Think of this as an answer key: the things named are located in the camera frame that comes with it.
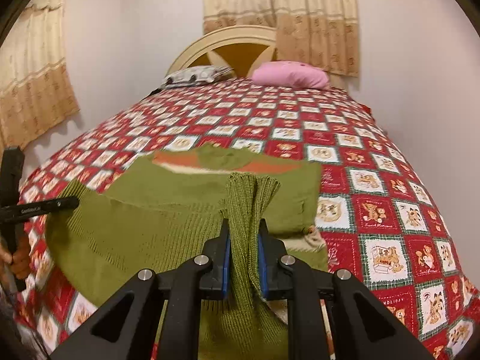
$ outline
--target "patterned curtain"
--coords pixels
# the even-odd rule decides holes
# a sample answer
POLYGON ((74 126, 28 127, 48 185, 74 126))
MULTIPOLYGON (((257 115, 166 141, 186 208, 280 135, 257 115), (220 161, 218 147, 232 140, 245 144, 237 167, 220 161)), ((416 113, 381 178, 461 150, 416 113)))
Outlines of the patterned curtain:
POLYGON ((62 44, 64 0, 31 0, 0 48, 0 154, 79 110, 62 44))
POLYGON ((277 28, 277 57, 343 76, 359 72, 356 0, 203 0, 205 33, 236 24, 277 28))

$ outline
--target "bed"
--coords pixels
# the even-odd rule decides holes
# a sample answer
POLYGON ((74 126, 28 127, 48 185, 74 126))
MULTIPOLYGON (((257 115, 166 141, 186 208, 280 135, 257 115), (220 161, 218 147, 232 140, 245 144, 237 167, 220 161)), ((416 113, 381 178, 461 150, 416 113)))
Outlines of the bed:
MULTIPOLYGON (((213 64, 232 66, 237 78, 161 91, 111 117, 35 170, 22 201, 54 198, 75 178, 102 192, 139 156, 204 142, 319 161, 315 223, 329 269, 352 271, 435 358, 454 357, 480 321, 480 301, 432 197, 369 109, 344 90, 253 85, 253 70, 274 58, 271 28, 237 26, 202 37, 169 73, 213 64)), ((52 262, 44 225, 45 217, 25 225, 32 274, 18 319, 53 350, 96 307, 52 262)))

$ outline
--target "arched headboard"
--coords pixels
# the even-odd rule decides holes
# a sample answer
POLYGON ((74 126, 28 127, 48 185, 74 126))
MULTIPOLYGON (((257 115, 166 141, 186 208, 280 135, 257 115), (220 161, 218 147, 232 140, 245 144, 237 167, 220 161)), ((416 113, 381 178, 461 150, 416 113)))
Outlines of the arched headboard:
POLYGON ((275 28, 243 25, 220 28, 188 46, 167 74, 191 66, 230 66, 237 77, 250 77, 263 62, 275 59, 275 28))

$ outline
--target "wall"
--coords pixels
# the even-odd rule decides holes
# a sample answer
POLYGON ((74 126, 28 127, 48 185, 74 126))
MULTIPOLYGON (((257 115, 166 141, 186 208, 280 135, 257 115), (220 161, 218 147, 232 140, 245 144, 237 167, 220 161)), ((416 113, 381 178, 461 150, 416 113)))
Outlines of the wall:
MULTIPOLYGON (((79 133, 158 86, 202 34, 202 0, 67 0, 68 70, 80 115, 27 148, 31 171, 79 133)), ((464 271, 480 285, 480 38, 454 0, 358 0, 361 77, 371 106, 438 204, 464 271)))
POLYGON ((480 38, 455 0, 358 0, 361 77, 373 108, 437 203, 480 285, 480 38))

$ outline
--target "pink pillow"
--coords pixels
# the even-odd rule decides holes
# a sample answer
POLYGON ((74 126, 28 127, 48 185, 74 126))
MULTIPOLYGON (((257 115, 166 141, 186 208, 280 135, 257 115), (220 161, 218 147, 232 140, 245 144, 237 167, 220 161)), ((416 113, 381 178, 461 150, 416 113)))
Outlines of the pink pillow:
POLYGON ((256 85, 312 89, 330 87, 328 76, 322 69, 303 62, 265 62, 253 72, 251 79, 256 85))

